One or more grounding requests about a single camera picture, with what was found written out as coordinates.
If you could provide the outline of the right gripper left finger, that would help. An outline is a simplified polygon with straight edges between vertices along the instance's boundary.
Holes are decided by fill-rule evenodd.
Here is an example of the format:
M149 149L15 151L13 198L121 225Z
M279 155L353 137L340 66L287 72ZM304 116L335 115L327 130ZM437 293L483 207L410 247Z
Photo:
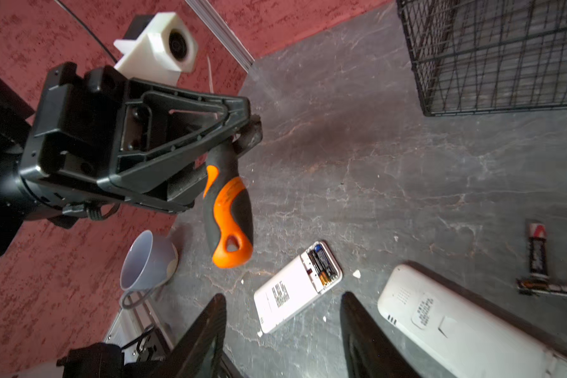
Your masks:
M216 294L151 377L217 377L226 321L225 296Z

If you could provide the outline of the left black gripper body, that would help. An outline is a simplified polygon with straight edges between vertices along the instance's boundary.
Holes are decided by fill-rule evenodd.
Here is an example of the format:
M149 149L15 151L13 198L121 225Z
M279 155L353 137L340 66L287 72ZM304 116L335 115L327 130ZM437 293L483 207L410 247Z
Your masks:
M113 66L77 73L66 62L46 77L36 119L18 161L18 205L63 208L68 203L105 201L132 205L133 197L103 189L118 117L132 96L132 78Z

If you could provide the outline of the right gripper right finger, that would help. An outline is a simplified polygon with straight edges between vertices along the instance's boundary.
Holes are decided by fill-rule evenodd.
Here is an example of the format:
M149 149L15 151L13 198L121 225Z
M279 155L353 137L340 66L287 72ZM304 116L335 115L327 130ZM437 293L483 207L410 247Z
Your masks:
M349 377L418 377L356 296L342 295L340 321Z

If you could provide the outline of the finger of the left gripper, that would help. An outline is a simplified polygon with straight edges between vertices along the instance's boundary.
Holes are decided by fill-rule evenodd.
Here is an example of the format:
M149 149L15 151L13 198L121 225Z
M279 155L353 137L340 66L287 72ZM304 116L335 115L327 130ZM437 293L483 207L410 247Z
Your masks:
M250 122L244 97L173 87L127 87L113 149L97 179L106 192L146 194Z

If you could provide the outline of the white air conditioner remote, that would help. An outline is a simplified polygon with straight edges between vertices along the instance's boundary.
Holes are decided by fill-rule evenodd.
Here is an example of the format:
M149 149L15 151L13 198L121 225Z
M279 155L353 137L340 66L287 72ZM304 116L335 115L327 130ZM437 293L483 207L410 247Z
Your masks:
M325 288L308 257L308 252L317 243L324 244L339 273L339 277ZM323 240L313 243L255 291L255 308L261 332L268 334L276 331L342 280L343 270L328 244Z

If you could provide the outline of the orange black screwdriver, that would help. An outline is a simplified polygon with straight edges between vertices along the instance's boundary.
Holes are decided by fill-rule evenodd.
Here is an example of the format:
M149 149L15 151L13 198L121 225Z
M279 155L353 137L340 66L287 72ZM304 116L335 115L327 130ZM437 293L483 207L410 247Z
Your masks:
M213 263L221 269L246 264L254 251L251 201L239 175L238 154L261 140L261 118L254 115L238 140L228 138L206 156L203 219Z

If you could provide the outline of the grey white remote control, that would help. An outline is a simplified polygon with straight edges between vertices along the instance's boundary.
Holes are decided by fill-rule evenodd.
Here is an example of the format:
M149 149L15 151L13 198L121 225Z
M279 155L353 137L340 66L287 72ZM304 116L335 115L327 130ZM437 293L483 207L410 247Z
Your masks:
M567 357L413 267L394 268L379 313L456 377L567 377Z

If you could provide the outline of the red black AAA battery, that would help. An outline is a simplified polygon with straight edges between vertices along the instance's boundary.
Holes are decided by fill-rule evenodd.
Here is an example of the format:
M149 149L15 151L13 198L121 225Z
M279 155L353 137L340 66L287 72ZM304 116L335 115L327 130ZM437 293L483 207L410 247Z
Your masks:
M538 280L548 280L547 269L547 230L544 224L529 224L529 271Z

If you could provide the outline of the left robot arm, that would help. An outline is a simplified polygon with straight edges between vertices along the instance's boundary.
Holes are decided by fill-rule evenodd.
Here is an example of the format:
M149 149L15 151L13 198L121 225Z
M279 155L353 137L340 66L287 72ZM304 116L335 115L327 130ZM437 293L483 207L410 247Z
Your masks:
M72 62L53 68L36 109L0 78L0 257L27 221L69 229L122 204L181 214L206 187L204 154L230 145L238 159L261 139L244 97L129 79L112 66L83 76Z

